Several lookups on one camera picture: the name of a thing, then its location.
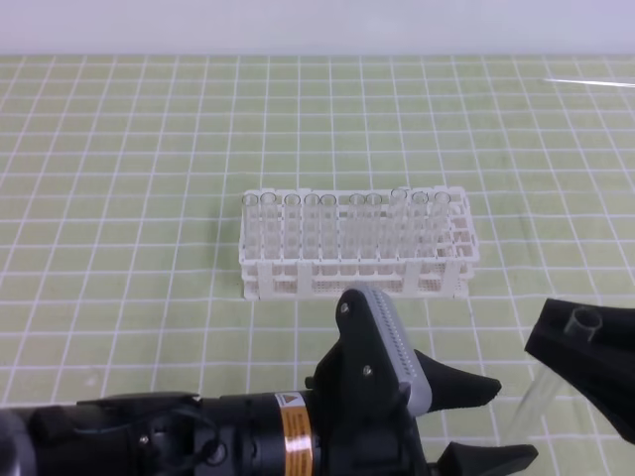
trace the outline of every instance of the white wall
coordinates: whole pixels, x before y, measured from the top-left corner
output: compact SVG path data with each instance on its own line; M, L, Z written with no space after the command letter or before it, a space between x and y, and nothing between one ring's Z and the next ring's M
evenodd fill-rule
M4 0L0 54L635 53L632 0Z

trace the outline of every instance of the white plastic frame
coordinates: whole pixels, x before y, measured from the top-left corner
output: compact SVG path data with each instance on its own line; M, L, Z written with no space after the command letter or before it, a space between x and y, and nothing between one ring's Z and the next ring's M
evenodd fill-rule
M264 192L274 192L278 196L280 243L284 237L284 197L289 193L300 196L302 203L310 193L319 196L335 195L337 198L337 249L336 259L323 259L321 248L316 259L285 259L281 245L280 258L245 258L244 226L241 225L239 241L239 261L244 284L244 296L248 300L271 299L315 299L338 298L351 283L372 283L393 298L465 298L468 293L467 281L474 276L472 265L477 263L478 240L469 209L469 202L462 187L436 186L408 189L408 197L417 191L426 192L434 198L439 191L451 197L447 227L442 235L434 256L415 258L382 258L377 250L374 258L345 259L341 257L342 223L345 220L348 198L355 193L379 193L382 195L380 229L385 223L386 210L391 190L298 190L264 188L246 190L261 196Z

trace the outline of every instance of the test tube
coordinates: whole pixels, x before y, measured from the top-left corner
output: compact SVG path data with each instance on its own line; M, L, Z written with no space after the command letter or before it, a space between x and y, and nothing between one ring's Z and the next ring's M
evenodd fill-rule
M430 212L430 220L428 220L432 256L437 253L439 239L443 236L447 227L447 212L449 211L450 200L449 194L444 191L438 191L435 194L435 203L433 203L433 209Z
M245 258L260 258L260 214L258 196L247 193L242 197L242 219L245 244Z
M302 226L302 256L305 259L318 258L319 245L319 196L309 193L305 196Z
M319 199L319 226L321 256L332 260L337 258L337 198L322 195Z
M276 201L276 194L271 191L260 195L266 260L277 260L280 258L280 221L278 220L278 203Z
M285 258L300 258L300 202L295 193L285 196Z
M408 193L402 188L395 188L390 192L388 211L381 233L379 254L382 258L395 258L399 248L404 215L406 213L406 198Z
M364 224L361 230L362 258L375 258L377 256L381 201L381 195L379 193L369 193L366 195Z
M588 343L601 327L601 314L590 307L580 306L572 311L564 334L569 338ZM541 366L503 436L505 444L522 443L527 439L563 382L564 380L549 367Z
M413 193L408 206L408 222L399 249L400 256L415 258L424 234L426 217L428 216L428 194L424 191Z
M344 222L343 258L357 258L359 255L361 227L364 222L366 197L355 193L348 199L346 221Z

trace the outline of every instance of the table surface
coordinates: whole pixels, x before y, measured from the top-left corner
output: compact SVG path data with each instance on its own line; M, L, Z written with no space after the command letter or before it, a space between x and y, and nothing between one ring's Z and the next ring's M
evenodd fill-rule
M334 302L246 302L247 188L461 185L467 300L400 300L412 343L498 378L421 418L427 454L496 444L537 367L546 297L635 305L633 58L0 57L0 402L301 387ZM566 388L527 474L629 475Z

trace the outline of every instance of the warning label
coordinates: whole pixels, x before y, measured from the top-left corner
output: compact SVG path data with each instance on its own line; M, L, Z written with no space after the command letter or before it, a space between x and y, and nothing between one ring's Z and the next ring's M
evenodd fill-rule
M285 433L285 476L312 476L314 452L305 399L298 392L276 394Z

